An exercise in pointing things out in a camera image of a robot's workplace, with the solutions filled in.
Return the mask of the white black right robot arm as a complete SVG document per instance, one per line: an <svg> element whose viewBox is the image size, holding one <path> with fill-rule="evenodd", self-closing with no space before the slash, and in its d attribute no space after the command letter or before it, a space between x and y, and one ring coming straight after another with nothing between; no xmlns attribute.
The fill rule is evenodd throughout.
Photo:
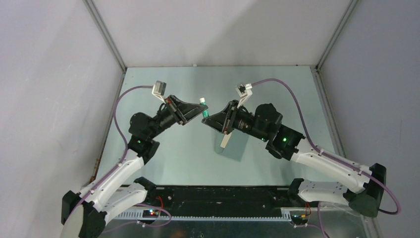
<svg viewBox="0 0 420 238"><path fill-rule="evenodd" d="M386 167L378 163L365 166L330 154L311 145L302 133L283 125L282 118L273 104L261 104L251 113L232 100L221 112L202 122L224 135L236 129L261 139L273 157L306 165L335 179L335 182L294 179L288 190L292 206L301 207L314 201L338 203L363 216L377 217L384 194L380 184L386 182Z"/></svg>

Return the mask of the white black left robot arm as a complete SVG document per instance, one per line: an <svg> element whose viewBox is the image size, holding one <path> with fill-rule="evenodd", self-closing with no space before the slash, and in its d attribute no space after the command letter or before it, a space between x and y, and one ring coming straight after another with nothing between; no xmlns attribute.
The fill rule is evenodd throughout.
<svg viewBox="0 0 420 238"><path fill-rule="evenodd" d="M79 192L69 191L62 198L62 238L97 238L108 223L130 207L142 203L152 206L157 199L154 190L133 182L119 191L123 183L140 170L156 153L155 138L174 124L186 125L208 109L205 104L186 103L174 95L162 98L161 108L151 117L136 113L130 119L130 140L116 164Z"/></svg>

